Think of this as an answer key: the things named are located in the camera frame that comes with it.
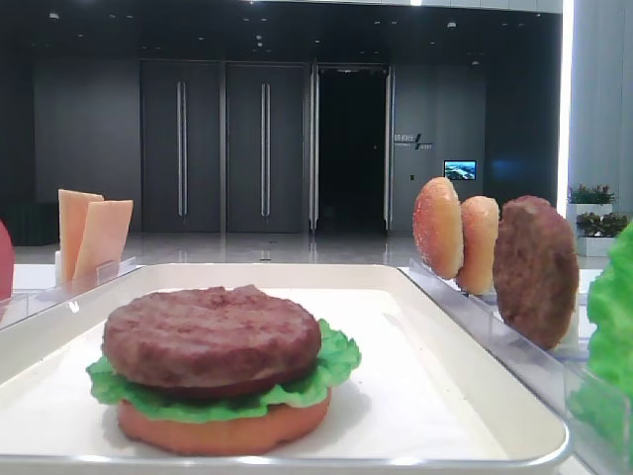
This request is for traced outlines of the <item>orange cheese slice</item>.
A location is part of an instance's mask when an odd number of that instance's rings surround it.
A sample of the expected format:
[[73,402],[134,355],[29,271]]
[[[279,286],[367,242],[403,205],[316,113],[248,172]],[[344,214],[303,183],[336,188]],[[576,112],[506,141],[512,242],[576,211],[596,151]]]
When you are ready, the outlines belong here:
[[76,260],[82,243],[88,205],[103,202],[101,194],[59,189],[59,244],[61,256],[61,277],[63,282],[74,276]]
[[121,261],[133,208],[133,200],[98,201],[88,204],[74,280],[95,273],[103,264]]

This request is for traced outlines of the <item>brown meat patty on stack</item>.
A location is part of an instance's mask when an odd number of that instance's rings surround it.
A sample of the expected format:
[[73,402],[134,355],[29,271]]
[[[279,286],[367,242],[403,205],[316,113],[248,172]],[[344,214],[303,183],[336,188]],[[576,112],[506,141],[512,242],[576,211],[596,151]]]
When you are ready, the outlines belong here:
[[317,361],[321,332],[301,305],[252,285],[154,292],[112,312],[103,353],[141,385],[217,387]]

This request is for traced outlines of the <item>brown meat patty in rack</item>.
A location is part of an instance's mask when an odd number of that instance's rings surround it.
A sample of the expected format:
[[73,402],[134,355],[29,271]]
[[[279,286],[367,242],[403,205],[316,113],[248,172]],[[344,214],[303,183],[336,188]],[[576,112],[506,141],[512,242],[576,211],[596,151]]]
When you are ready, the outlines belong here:
[[574,233],[547,200],[526,195],[503,205],[493,278],[508,326],[554,348],[570,326],[579,273]]

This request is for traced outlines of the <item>orange cheese slice in rack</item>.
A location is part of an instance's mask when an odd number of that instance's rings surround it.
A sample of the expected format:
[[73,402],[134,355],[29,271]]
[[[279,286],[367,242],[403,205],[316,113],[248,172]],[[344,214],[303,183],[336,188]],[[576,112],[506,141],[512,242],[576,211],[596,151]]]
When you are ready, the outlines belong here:
[[101,194],[59,189],[59,244],[61,256],[61,277],[63,282],[74,276],[76,260],[82,243],[88,205],[103,202]]

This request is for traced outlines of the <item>white cheese rack pusher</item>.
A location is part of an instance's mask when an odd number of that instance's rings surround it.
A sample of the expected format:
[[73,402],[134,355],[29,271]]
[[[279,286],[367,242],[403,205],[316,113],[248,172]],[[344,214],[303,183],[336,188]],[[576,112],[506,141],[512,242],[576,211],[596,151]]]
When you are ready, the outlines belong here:
[[63,262],[60,250],[54,253],[54,277],[55,286],[60,286],[63,283]]

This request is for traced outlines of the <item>red tomato slice in rack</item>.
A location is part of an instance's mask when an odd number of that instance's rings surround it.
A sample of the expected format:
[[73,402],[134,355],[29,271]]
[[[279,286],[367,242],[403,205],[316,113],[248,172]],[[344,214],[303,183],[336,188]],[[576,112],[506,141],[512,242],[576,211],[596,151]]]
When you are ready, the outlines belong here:
[[0,299],[11,297],[13,290],[15,252],[3,222],[0,223]]

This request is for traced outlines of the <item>green lettuce leaf in rack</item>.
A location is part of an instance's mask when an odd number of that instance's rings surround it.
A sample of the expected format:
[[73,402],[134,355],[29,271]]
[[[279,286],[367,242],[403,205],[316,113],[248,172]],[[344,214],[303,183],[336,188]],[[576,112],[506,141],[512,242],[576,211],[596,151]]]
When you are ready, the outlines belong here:
[[632,227],[616,238],[609,262],[589,285],[589,378],[570,398],[578,420],[595,429],[632,468]]

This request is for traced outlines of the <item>golden bun top far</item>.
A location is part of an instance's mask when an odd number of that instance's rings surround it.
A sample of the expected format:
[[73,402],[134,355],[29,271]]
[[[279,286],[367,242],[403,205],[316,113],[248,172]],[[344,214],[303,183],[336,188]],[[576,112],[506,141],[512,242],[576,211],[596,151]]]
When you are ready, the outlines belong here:
[[421,260],[437,276],[453,279],[463,265],[464,239],[459,198],[447,178],[432,178],[421,188],[412,233]]

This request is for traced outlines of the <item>dark double door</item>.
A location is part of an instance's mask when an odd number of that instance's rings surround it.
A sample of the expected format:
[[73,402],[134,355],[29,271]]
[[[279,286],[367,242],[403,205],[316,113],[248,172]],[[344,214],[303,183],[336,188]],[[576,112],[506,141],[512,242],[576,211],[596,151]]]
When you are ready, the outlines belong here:
[[142,228],[302,233],[308,228],[301,63],[142,63]]

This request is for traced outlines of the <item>white rectangular metal tray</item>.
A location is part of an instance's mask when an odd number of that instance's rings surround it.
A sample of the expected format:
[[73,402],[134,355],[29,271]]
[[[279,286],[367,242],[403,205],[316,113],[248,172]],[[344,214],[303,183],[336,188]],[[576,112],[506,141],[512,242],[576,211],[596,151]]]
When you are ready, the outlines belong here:
[[[104,320],[153,291],[252,284],[354,338],[362,361],[323,424],[263,456],[172,456],[126,439],[90,394]],[[567,424],[423,288],[384,265],[161,264],[1,332],[5,474],[553,474]]]

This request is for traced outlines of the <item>potted red green plants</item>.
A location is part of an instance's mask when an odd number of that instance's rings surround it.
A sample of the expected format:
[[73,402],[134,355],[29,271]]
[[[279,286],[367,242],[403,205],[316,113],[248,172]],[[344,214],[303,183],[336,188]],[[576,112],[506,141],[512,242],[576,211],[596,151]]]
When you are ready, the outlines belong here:
[[613,210],[615,194],[608,185],[580,184],[569,188],[567,218],[584,257],[606,257],[629,218]]

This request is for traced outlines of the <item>wall monitor screen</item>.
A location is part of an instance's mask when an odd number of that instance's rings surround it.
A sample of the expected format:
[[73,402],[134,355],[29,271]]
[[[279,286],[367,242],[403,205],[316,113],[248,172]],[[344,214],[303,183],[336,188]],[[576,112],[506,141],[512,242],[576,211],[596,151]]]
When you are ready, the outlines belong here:
[[477,161],[445,160],[444,177],[453,181],[474,181],[477,178]]

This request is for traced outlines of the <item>clear right long rail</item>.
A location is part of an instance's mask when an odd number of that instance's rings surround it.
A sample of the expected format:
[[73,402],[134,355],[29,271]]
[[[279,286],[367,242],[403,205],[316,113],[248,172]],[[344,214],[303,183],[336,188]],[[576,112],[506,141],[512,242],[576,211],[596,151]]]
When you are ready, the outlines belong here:
[[513,376],[562,416],[577,458],[595,474],[632,472],[632,402],[588,369],[588,341],[572,333],[545,351],[504,324],[495,296],[467,296],[411,261],[405,275]]

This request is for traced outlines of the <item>clear long rail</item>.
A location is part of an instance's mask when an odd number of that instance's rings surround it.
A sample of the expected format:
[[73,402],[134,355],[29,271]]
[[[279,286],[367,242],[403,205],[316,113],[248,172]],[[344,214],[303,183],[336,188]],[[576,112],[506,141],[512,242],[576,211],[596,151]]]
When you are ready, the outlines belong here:
[[57,264],[18,264],[10,298],[1,301],[1,329],[21,322],[50,307],[74,300],[85,292],[111,282],[138,268],[134,257],[109,262],[92,274],[59,284]]
[[588,369],[588,341],[572,333],[545,351],[504,324],[495,296],[467,296],[411,261],[405,275],[513,376],[562,416],[577,458],[595,474],[632,472],[632,402]]

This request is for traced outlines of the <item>clear left long rail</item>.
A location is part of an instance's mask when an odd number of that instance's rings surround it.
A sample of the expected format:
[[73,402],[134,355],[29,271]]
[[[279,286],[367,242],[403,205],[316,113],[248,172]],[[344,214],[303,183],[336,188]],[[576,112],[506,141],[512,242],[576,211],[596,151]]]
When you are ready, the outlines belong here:
[[92,274],[59,284],[57,264],[18,264],[10,298],[1,301],[1,329],[21,322],[50,307],[74,300],[85,292],[111,282],[138,268],[134,257],[109,262]]

